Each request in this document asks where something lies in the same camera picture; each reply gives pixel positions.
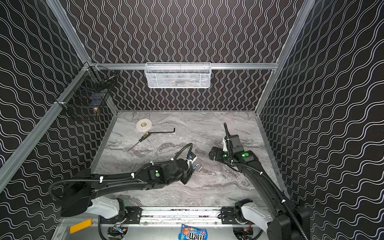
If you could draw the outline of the blue padlock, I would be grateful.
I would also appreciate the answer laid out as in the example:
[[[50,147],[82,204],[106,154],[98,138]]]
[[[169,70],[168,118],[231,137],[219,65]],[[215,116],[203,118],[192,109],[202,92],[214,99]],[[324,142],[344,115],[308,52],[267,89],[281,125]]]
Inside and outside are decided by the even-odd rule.
[[[202,168],[203,168],[203,165],[202,164],[200,164],[200,163],[198,163],[198,164],[196,164],[195,166],[193,166],[193,171],[197,171],[197,172],[200,172],[201,170],[202,170]]]

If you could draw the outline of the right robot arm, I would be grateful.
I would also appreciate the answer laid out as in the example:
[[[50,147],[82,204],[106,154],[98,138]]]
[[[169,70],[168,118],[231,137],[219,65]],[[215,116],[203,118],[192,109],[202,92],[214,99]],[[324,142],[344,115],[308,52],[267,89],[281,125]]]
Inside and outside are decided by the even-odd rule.
[[[250,200],[235,205],[237,221],[252,222],[270,240],[308,240],[310,212],[289,200],[264,170],[258,157],[246,151],[237,135],[224,137],[223,147],[212,147],[209,158],[228,167],[237,168],[255,187],[266,203],[263,211]]]

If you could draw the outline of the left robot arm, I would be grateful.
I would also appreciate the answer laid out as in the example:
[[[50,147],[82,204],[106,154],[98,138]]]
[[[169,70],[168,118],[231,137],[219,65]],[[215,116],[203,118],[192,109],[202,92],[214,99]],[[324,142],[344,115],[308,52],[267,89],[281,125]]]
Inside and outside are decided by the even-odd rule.
[[[187,184],[195,169],[183,159],[145,164],[136,172],[125,174],[92,174],[89,169],[77,177],[60,180],[48,188],[49,195],[61,206],[62,217],[84,213],[99,197],[131,190],[162,189],[174,182]]]

